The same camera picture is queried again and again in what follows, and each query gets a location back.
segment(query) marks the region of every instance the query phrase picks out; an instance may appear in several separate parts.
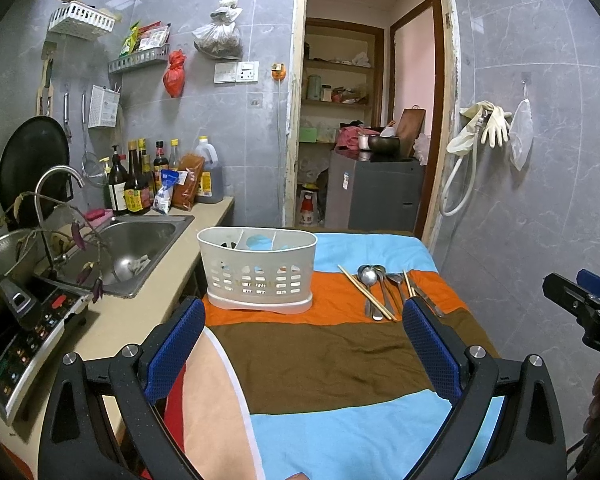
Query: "metal screw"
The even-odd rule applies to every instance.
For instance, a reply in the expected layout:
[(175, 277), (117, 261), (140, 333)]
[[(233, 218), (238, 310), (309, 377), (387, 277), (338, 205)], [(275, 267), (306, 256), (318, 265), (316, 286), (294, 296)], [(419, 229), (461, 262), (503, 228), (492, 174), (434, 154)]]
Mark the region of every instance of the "metal screw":
[(471, 354), (476, 359), (482, 359), (485, 355), (487, 355), (487, 351), (478, 345), (473, 345), (469, 348), (469, 354)]
[(75, 363), (77, 358), (78, 355), (75, 352), (69, 352), (68, 354), (64, 354), (62, 356), (62, 362), (66, 365), (72, 365)]
[(124, 357), (133, 357), (138, 353), (137, 345), (127, 345), (122, 349), (122, 355)]
[(544, 364), (544, 361), (542, 361), (542, 358), (539, 355), (530, 355), (529, 362), (533, 366), (542, 366)]

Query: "large plastic jug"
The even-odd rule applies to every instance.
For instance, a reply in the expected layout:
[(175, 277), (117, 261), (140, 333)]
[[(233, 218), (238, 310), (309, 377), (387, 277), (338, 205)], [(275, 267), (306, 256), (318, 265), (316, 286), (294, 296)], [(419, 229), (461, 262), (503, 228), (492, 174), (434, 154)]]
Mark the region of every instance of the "large plastic jug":
[(224, 197), (224, 184), (222, 182), (222, 164), (218, 160), (216, 149), (209, 143), (206, 136), (201, 136), (195, 153), (205, 157), (205, 167), (202, 170), (196, 199), (205, 204), (220, 202)]

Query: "finger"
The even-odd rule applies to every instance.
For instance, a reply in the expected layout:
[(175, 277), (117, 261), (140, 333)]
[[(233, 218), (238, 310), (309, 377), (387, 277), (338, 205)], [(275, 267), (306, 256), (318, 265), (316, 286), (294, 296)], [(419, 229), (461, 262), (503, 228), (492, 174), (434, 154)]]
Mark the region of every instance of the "finger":
[(589, 433), (589, 431), (592, 430), (593, 428), (593, 422), (595, 421), (594, 418), (591, 418), (590, 416), (587, 417), (587, 420), (584, 421), (584, 425), (582, 426), (582, 433)]
[(589, 405), (589, 416), (591, 418), (598, 418), (600, 416), (600, 395), (593, 397)]
[(593, 395), (597, 395), (600, 394), (600, 373), (598, 374), (598, 376), (596, 377), (596, 380), (593, 381), (593, 387), (591, 389), (591, 393)]

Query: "white hose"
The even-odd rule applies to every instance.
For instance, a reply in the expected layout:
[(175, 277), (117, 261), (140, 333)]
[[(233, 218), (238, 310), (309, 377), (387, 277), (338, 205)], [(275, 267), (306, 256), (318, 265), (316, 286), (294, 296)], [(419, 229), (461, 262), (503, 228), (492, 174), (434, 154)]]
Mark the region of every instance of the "white hose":
[(458, 211), (460, 211), (464, 207), (464, 204), (466, 204), (467, 200), (469, 200), (469, 196), (471, 195), (472, 189), (474, 188), (475, 170), (476, 170), (476, 166), (478, 165), (478, 149), (477, 148), (478, 148), (478, 134), (476, 134), (474, 137), (474, 146), (472, 148), (471, 180), (469, 181), (469, 187), (466, 190), (466, 194), (464, 195), (464, 197), (462, 197), (462, 200), (454, 209), (452, 209), (451, 211), (445, 211), (446, 199), (449, 195), (449, 188), (451, 187), (451, 183), (453, 182), (454, 177), (456, 176), (456, 173), (460, 169), (460, 165), (462, 164), (462, 160), (464, 159), (464, 155), (463, 155), (463, 156), (459, 157), (458, 160), (456, 161), (456, 164), (455, 164), (453, 170), (451, 171), (449, 178), (446, 181), (445, 187), (443, 187), (443, 189), (442, 189), (442, 195), (440, 196), (440, 214), (442, 216), (455, 215)]

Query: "blue textured gripper pad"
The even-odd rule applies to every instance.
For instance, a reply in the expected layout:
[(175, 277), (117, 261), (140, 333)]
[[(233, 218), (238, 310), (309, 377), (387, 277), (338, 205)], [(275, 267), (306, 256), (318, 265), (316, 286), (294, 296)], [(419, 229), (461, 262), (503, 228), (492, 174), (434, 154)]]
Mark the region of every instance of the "blue textured gripper pad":
[(600, 276), (590, 270), (581, 269), (576, 276), (576, 283), (584, 290), (600, 298)]
[(460, 368), (414, 300), (404, 302), (402, 326), (438, 396), (455, 405), (462, 396)]
[(195, 299), (149, 363), (144, 395), (151, 404), (171, 391), (205, 327), (205, 304)]

